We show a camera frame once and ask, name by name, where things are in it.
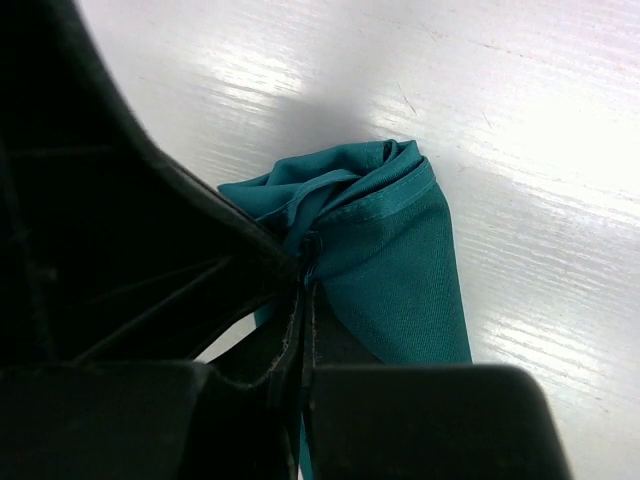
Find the white surface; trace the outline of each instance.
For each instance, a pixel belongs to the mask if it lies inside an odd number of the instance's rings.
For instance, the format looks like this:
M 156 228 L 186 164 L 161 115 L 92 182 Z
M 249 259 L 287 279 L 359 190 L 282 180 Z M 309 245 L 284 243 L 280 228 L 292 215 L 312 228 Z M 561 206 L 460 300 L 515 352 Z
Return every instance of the white surface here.
M 213 185 L 416 138 L 477 361 L 532 372 L 575 476 L 640 472 L 640 3 L 81 0 L 127 100 Z

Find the teal fabric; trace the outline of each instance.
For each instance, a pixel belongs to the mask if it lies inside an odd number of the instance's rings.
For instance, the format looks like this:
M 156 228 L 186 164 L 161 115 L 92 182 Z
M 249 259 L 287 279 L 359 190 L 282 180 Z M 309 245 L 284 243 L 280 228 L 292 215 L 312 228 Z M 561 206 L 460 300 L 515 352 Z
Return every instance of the teal fabric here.
M 415 142 L 287 158 L 220 192 L 304 259 L 305 283 L 323 283 L 337 317 L 383 362 L 471 361 L 449 209 Z

